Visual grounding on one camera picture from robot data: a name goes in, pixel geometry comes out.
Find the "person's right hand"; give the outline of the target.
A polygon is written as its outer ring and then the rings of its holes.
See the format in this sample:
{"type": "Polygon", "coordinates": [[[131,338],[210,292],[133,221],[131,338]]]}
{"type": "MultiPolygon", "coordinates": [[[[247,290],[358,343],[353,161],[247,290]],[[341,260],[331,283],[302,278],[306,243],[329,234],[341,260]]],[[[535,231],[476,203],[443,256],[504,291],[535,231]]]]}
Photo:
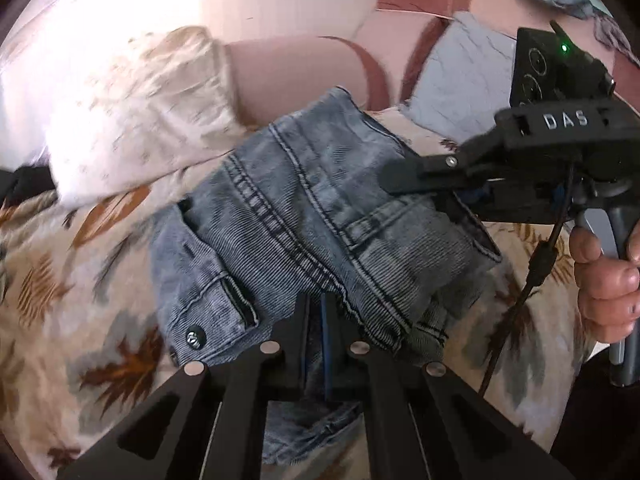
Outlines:
{"type": "Polygon", "coordinates": [[[624,340],[639,318],[639,225],[625,259],[606,258],[597,237],[579,226],[570,233],[570,255],[586,331],[601,344],[624,340]]]}

